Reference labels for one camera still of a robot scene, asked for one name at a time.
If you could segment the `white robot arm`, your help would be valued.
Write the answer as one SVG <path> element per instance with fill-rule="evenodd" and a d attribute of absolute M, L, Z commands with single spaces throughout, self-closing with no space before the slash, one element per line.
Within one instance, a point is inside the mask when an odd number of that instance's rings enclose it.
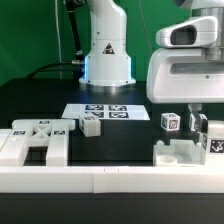
<path fill-rule="evenodd" d="M 188 20 L 159 30 L 146 94 L 153 103 L 224 102 L 224 0 L 172 0 Z M 126 53 L 126 14 L 113 0 L 87 0 L 91 50 L 80 84 L 96 91 L 135 83 Z"/>

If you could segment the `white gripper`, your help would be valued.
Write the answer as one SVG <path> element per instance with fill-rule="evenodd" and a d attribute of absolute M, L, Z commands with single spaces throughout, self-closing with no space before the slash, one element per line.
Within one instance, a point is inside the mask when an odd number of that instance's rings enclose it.
<path fill-rule="evenodd" d="M 152 103 L 191 103 L 196 132 L 206 133 L 199 103 L 224 102 L 224 61 L 207 61 L 203 49 L 158 49 L 149 62 L 146 93 Z"/>

